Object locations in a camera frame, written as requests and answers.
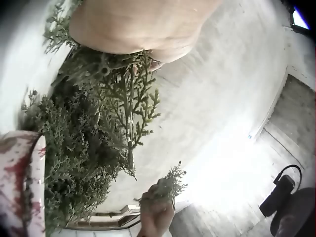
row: thuja foliage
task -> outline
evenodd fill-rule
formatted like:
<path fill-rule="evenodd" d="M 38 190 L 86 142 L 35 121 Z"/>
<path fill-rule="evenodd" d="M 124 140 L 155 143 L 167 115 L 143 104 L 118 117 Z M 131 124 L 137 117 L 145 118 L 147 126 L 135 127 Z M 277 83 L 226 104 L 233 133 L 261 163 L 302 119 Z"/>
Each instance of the thuja foliage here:
<path fill-rule="evenodd" d="M 100 110 L 99 99 L 89 84 L 76 86 L 61 82 L 51 99 L 43 97 L 24 106 L 22 129 L 36 131 L 46 138 L 45 220 L 48 236 L 68 222 L 88 219 L 103 203 L 110 182 L 128 169 L 128 150 L 111 146 L 111 136 L 98 126 L 105 123 L 118 137 L 122 129 L 111 115 L 92 116 Z"/>
<path fill-rule="evenodd" d="M 171 202 L 175 204 L 175 198 L 188 186 L 182 184 L 181 179 L 186 174 L 186 171 L 181 169 L 181 161 L 173 167 L 168 174 L 158 180 L 158 188 L 154 190 L 152 198 L 141 198 L 139 204 L 142 208 L 149 208 L 154 202 Z"/>
<path fill-rule="evenodd" d="M 60 69 L 59 77 L 53 82 L 67 80 L 82 86 L 89 82 L 100 100 L 97 116 L 104 121 L 98 128 L 111 137 L 111 146 L 128 150 L 129 169 L 134 167 L 133 149 L 143 145 L 141 138 L 152 133 L 147 126 L 154 118 L 160 103 L 156 90 L 149 93 L 155 82 L 148 72 L 151 59 L 146 52 L 128 55 L 113 55 L 92 50 L 84 46 L 76 47 Z M 123 131 L 118 134 L 106 118 L 111 117 Z"/>
<path fill-rule="evenodd" d="M 65 0 L 58 0 L 53 6 L 50 16 L 46 20 L 44 37 L 47 48 L 45 53 L 57 52 L 58 49 L 66 44 L 74 47 L 77 43 L 69 34 L 69 21 L 72 12 L 79 6 L 83 0 L 71 0 L 70 7 L 66 7 Z"/>

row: black plastic object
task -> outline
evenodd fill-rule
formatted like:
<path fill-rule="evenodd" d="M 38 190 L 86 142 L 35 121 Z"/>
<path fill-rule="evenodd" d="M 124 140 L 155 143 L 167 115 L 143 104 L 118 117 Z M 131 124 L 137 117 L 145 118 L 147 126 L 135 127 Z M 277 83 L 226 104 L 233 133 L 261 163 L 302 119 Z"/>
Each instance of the black plastic object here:
<path fill-rule="evenodd" d="M 270 231 L 277 237 L 315 237 L 315 188 L 303 188 L 275 214 Z"/>
<path fill-rule="evenodd" d="M 276 187 L 271 194 L 260 205 L 259 209 L 262 214 L 265 217 L 271 216 L 285 205 L 294 187 L 294 180 L 288 175 L 283 175 L 277 182 Z"/>

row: bright light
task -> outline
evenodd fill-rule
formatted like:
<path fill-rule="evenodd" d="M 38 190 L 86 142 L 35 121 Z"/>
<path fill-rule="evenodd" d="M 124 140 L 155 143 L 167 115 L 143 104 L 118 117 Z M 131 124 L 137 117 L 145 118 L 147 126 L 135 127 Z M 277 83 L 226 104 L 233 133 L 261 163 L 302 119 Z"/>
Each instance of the bright light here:
<path fill-rule="evenodd" d="M 304 22 L 302 17 L 300 16 L 299 12 L 295 9 L 293 13 L 293 18 L 294 18 L 294 24 L 300 27 L 303 27 L 305 29 L 309 29 L 307 24 Z"/>

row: white wall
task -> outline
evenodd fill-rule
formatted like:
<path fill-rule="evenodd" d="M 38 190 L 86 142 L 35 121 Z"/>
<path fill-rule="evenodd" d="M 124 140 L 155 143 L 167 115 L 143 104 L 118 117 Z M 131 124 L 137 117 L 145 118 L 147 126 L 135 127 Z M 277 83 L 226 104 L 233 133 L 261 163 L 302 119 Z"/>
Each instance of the white wall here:
<path fill-rule="evenodd" d="M 284 28 L 288 51 L 288 73 L 315 91 L 315 42 L 292 28 Z"/>

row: black cable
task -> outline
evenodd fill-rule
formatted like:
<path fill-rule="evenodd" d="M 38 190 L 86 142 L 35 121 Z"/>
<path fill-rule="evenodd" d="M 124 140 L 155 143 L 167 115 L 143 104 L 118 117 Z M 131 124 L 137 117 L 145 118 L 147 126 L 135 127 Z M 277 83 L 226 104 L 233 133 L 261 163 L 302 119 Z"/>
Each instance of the black cable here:
<path fill-rule="evenodd" d="M 298 169 L 298 172 L 300 173 L 300 182 L 298 183 L 298 187 L 297 187 L 297 189 L 296 189 L 296 191 L 295 191 L 295 192 L 297 192 L 298 189 L 299 189 L 300 186 L 301 186 L 301 183 L 302 183 L 302 171 L 301 171 L 301 169 L 300 169 L 300 167 L 299 167 L 298 165 L 288 165 L 287 167 L 285 167 L 285 168 L 284 168 L 283 170 L 281 170 L 281 172 L 277 175 L 277 177 L 275 178 L 275 180 L 273 181 L 273 183 L 276 185 L 276 184 L 279 182 L 279 179 L 281 178 L 281 176 L 282 176 L 284 170 L 286 170 L 286 169 L 288 169 L 288 168 L 292 168 L 292 167 L 297 168 L 297 169 Z"/>

